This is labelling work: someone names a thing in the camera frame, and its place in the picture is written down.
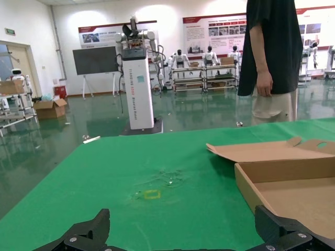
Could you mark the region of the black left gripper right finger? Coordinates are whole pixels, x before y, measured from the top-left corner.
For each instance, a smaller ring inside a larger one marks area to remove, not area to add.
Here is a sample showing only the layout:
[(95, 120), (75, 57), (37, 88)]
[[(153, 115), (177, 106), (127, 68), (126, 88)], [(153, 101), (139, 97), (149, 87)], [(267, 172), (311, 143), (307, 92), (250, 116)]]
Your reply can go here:
[(334, 240), (318, 235), (295, 219), (273, 214), (258, 205), (254, 212), (255, 228), (264, 243), (251, 250), (331, 250)]

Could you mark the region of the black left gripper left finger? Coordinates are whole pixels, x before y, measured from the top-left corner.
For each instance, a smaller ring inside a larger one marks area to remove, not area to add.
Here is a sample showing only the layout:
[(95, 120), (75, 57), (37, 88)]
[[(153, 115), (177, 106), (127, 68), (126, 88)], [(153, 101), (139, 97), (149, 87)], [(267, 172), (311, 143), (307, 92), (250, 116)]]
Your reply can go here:
[(109, 231), (110, 211), (101, 209), (93, 219), (73, 224), (59, 239), (36, 250), (115, 250), (115, 247), (106, 243)]

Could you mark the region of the person bare hand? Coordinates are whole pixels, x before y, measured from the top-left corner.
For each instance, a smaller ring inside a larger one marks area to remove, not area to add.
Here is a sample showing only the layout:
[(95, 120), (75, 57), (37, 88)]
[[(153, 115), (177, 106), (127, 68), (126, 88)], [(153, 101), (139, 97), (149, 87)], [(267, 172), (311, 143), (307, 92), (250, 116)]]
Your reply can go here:
[(256, 88), (258, 94), (262, 97), (271, 97), (273, 86), (272, 76), (269, 71), (258, 72)]

